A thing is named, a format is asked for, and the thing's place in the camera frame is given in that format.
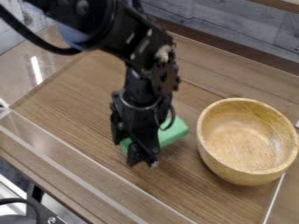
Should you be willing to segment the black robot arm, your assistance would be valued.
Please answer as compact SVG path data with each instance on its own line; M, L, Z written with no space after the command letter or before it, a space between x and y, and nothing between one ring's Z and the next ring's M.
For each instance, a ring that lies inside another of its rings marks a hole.
M71 47L100 50L124 62L124 86L111 95L112 141L131 139L131 166L157 166L159 129L175 120L173 92L181 82L173 37L147 17L140 0L24 1L55 20Z

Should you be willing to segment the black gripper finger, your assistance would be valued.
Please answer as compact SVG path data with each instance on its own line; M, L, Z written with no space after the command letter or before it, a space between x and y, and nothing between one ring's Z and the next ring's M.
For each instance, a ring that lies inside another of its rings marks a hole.
M160 144L156 140L148 142L145 146L132 142L127 147L127 164L133 167L145 162L148 167L153 169L159 165Z
M117 112L112 113L109 120L111 120L112 141L115 145L119 145L120 141L127 138L127 131L124 129L123 120Z

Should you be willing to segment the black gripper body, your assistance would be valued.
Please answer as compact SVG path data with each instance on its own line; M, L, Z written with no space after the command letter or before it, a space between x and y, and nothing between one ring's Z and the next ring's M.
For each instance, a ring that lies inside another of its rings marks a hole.
M159 142L157 131L167 114L175 114L173 91L173 69L155 67L137 72L131 66L125 68L124 86L112 94L111 115L117 112L132 142L143 146Z

